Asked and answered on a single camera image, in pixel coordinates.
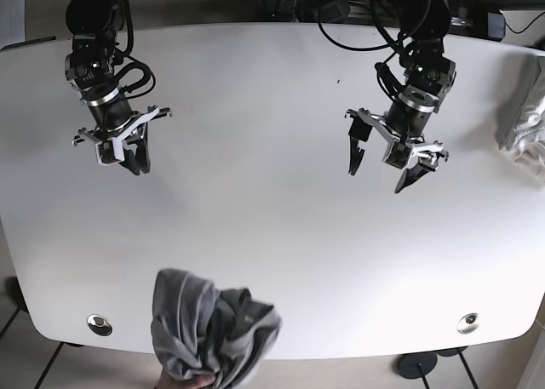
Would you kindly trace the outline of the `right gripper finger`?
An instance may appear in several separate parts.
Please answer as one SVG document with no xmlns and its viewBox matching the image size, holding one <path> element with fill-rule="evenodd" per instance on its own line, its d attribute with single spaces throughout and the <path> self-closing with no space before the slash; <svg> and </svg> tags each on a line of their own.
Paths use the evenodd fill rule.
<svg viewBox="0 0 545 389">
<path fill-rule="evenodd" d="M 138 139 L 135 142 L 135 159 L 140 171 L 148 174 L 151 170 L 151 162 L 148 150 L 148 125 L 145 124 L 139 131 Z"/>
<path fill-rule="evenodd" d="M 130 149 L 123 149 L 124 160 L 118 164 L 127 169 L 133 175 L 139 175 L 141 173 L 139 164 L 136 161 L 135 154 Z"/>
</svg>

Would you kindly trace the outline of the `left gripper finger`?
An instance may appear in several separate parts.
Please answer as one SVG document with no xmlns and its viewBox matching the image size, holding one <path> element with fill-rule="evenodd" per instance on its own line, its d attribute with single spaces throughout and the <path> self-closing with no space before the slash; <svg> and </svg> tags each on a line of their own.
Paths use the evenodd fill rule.
<svg viewBox="0 0 545 389">
<path fill-rule="evenodd" d="M 369 139 L 370 125 L 362 121 L 359 117 L 353 117 L 348 136 L 350 145 L 348 173 L 355 176 L 365 153 L 365 149 L 359 143 L 366 142 Z"/>
<path fill-rule="evenodd" d="M 405 168 L 394 192 L 400 193 L 406 187 L 415 184 L 424 175 L 435 172 L 439 166 L 439 154 L 437 152 L 419 152 L 411 159 L 417 159 L 412 168 Z"/>
</svg>

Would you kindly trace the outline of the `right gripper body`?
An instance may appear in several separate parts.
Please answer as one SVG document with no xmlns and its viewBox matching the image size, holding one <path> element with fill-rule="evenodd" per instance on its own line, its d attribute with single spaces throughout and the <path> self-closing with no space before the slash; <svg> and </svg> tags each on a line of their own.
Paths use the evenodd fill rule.
<svg viewBox="0 0 545 389">
<path fill-rule="evenodd" d="M 80 94 L 80 102 L 89 108 L 95 120 L 93 129 L 82 128 L 73 137 L 72 145 L 84 142 L 95 149 L 128 149 L 148 147 L 148 125 L 151 121 L 171 117 L 169 107 L 149 106 L 145 112 L 131 108 L 129 97 L 119 84 L 98 84 L 93 88 L 72 87 Z"/>
</svg>

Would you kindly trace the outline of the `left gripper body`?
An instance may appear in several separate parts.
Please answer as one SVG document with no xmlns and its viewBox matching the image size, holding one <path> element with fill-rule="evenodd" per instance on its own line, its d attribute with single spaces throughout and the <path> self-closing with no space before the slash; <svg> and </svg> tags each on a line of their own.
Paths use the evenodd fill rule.
<svg viewBox="0 0 545 389">
<path fill-rule="evenodd" d="M 409 87 L 398 94 L 388 112 L 382 116 L 364 108 L 357 111 L 349 109 L 346 116 L 351 119 L 359 117 L 369 124 L 370 133 L 376 130 L 387 142 L 387 146 L 395 140 L 412 144 L 412 157 L 419 152 L 437 152 L 439 160 L 448 160 L 449 153 L 442 143 L 427 142 L 423 136 L 423 130 L 435 108 L 436 100 L 433 96 Z"/>
</svg>

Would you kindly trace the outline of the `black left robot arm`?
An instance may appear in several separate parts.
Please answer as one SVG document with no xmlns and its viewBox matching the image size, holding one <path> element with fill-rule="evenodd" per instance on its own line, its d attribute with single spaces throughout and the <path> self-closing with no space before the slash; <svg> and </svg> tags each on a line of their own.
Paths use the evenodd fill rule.
<svg viewBox="0 0 545 389">
<path fill-rule="evenodd" d="M 370 0 L 375 10 L 382 0 Z M 404 70 L 404 81 L 391 72 L 387 60 L 375 64 L 376 80 L 392 101 L 387 112 L 373 114 L 369 110 L 347 110 L 352 125 L 350 139 L 350 175 L 355 175 L 363 161 L 372 131 L 387 142 L 382 161 L 402 175 L 395 191 L 401 192 L 426 174 L 436 171 L 449 153 L 440 141 L 424 138 L 428 119 L 439 111 L 456 79 L 456 64 L 444 56 L 444 38 L 450 29 L 448 0 L 391 0 L 399 18 L 399 34 L 392 37 L 377 14 L 371 19 L 384 39 L 384 48 L 398 56 Z"/>
</svg>

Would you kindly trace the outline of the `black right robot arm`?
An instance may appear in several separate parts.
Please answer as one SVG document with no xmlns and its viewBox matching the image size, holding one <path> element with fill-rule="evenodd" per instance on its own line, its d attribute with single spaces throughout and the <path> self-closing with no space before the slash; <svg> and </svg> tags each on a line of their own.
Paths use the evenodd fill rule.
<svg viewBox="0 0 545 389">
<path fill-rule="evenodd" d="M 66 25 L 72 51 L 66 57 L 67 82 L 80 94 L 95 120 L 80 129 L 72 144 L 93 144 L 98 164 L 118 164 L 134 175 L 151 170 L 148 124 L 168 117 L 168 107 L 132 109 L 130 101 L 151 93 L 157 79 L 151 68 L 132 57 L 135 42 L 129 0 L 71 0 Z"/>
</svg>

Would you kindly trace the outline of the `person's hand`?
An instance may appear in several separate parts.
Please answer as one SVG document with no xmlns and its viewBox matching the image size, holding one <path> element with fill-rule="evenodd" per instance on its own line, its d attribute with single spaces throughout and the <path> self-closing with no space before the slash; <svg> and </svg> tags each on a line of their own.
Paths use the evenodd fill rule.
<svg viewBox="0 0 545 389">
<path fill-rule="evenodd" d="M 174 380 L 165 369 L 161 371 L 154 389 L 201 389 L 213 385 L 215 377 L 209 375 L 199 375 L 189 380 Z"/>
</svg>

